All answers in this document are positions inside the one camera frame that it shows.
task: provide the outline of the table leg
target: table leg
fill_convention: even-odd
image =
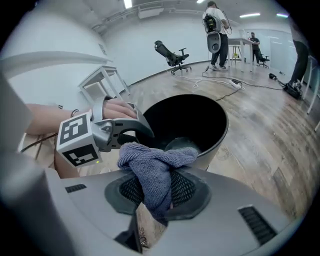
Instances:
[[[240,40],[240,47],[241,47],[241,72],[245,72],[245,57],[242,55],[244,53],[244,42]]]
[[[320,75],[319,75],[319,71],[316,70],[316,84],[315,84],[315,88],[314,88],[314,94],[312,97],[312,101],[311,101],[311,105],[308,109],[308,111],[306,112],[308,115],[310,114],[310,111],[312,110],[312,107],[316,101],[317,95],[318,95],[318,90],[319,90],[319,83],[320,83],[320,79],[319,79]]]
[[[232,66],[232,62],[234,62],[234,54],[235,54],[235,47],[233,47],[233,51],[232,51],[231,66]]]
[[[115,70],[116,75],[118,76],[123,88],[125,89],[125,91],[128,93],[128,95],[130,95],[130,92],[128,90],[128,87],[126,86],[125,82],[122,80],[120,74],[118,73],[118,70]]]
[[[106,70],[105,70],[103,67],[101,67],[101,68],[100,68],[100,71],[101,71],[102,75],[104,76],[104,79],[105,79],[105,80],[107,81],[107,83],[109,84],[109,86],[110,86],[111,90],[113,91],[113,93],[115,94],[115,96],[116,96],[118,99],[122,100],[122,97],[120,96],[119,92],[117,92],[117,90],[116,90],[116,88],[114,87],[114,85],[112,84],[112,82],[111,82],[111,80],[110,80],[110,77],[108,76]]]
[[[80,90],[83,93],[83,95],[85,96],[86,100],[91,104],[94,105],[95,101],[91,98],[90,94],[86,91],[86,89],[82,86],[80,86]]]
[[[228,59],[226,61],[227,61],[226,66],[230,67],[230,49],[229,49],[229,46],[228,46]]]
[[[319,127],[320,127],[320,121],[319,121],[318,125],[314,128],[314,131],[316,132],[319,129]]]
[[[102,83],[102,81],[99,81],[99,85],[100,85],[100,89],[105,92],[105,95],[110,96],[110,95],[108,94],[107,89],[105,88],[105,85]]]
[[[253,61],[253,47],[252,47],[252,44],[249,44],[250,46],[250,71],[252,72],[254,70],[254,61]]]
[[[309,79],[308,79],[308,83],[306,85],[306,88],[305,88],[305,91],[304,91],[304,95],[303,95],[303,99],[305,100],[306,99],[306,96],[307,96],[307,93],[308,93],[308,90],[309,90],[309,86],[310,86],[310,82],[311,82],[311,77],[312,77],[312,71],[313,71],[313,62],[311,60],[311,63],[310,63],[310,71],[309,71]]]

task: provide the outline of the black trousers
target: black trousers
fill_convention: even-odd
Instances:
[[[256,63],[258,64],[259,63],[259,60],[260,60],[260,50],[252,50],[252,63],[254,62],[254,60],[256,59]]]
[[[293,43],[295,46],[296,54],[298,54],[298,57],[297,57],[294,71],[291,77],[291,82],[296,82],[297,80],[302,82],[301,80],[305,75],[307,65],[308,65],[309,51],[308,51],[308,47],[304,43],[299,41],[294,41],[294,40],[293,40]]]
[[[219,66],[223,67],[228,57],[229,43],[228,43],[228,36],[226,34],[221,34],[221,33],[219,34],[221,38],[220,50],[217,53],[212,54],[211,64],[215,65],[220,55]]]

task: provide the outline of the small white table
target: small white table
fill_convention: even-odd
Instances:
[[[253,45],[253,42],[249,39],[246,39],[246,38],[229,38],[228,39],[228,44],[229,46],[240,46],[240,49],[241,49],[241,72],[245,72],[245,45],[248,45],[250,47],[250,71],[252,72],[253,70],[253,61],[252,61],[252,58],[253,58],[253,49],[252,49],[252,45]],[[229,63],[229,60],[230,60],[230,52],[229,52],[229,48],[228,48],[228,59],[227,59],[227,62],[228,62],[228,67],[230,67],[230,63]]]
[[[114,87],[113,83],[110,80],[110,77],[113,75],[117,75],[124,90],[128,93],[128,95],[130,95],[130,92],[129,92],[126,84],[122,80],[120,74],[118,73],[117,68],[115,66],[108,66],[108,65],[102,65],[101,67],[99,67],[95,71],[93,71],[86,79],[84,79],[79,84],[79,88],[82,91],[82,93],[84,94],[84,96],[86,97],[86,99],[91,104],[94,104],[95,103],[94,99],[92,99],[92,97],[86,91],[85,87],[92,85],[92,84],[95,84],[95,83],[98,83],[98,86],[99,86],[100,90],[103,92],[103,94],[108,95],[107,89],[105,88],[105,86],[102,83],[102,80],[105,79],[106,82],[108,83],[108,85],[110,86],[111,90],[115,94],[115,96],[118,99],[122,100],[122,97],[120,96],[119,92],[117,91],[117,89]]]

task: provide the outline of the blue cloth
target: blue cloth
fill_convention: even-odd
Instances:
[[[144,193],[144,204],[157,220],[165,215],[172,201],[170,168],[194,162],[198,152],[192,147],[164,152],[133,142],[124,144],[119,155],[119,168],[132,170],[137,176]]]

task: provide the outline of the vent grille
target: vent grille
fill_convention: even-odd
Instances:
[[[277,235],[275,230],[253,206],[240,208],[238,209],[238,212],[241,214],[261,246]]]
[[[65,188],[65,190],[66,190],[67,193],[71,193],[71,192],[75,192],[75,191],[78,191],[78,190],[83,190],[85,188],[86,188],[86,185],[78,184],[78,185],[74,185],[74,186],[67,186]]]
[[[196,192],[193,182],[176,171],[171,172],[171,195],[173,207],[178,207],[189,201]]]
[[[131,202],[133,202],[137,207],[145,197],[142,186],[137,177],[131,178],[121,184],[120,193],[126,199],[129,199]]]

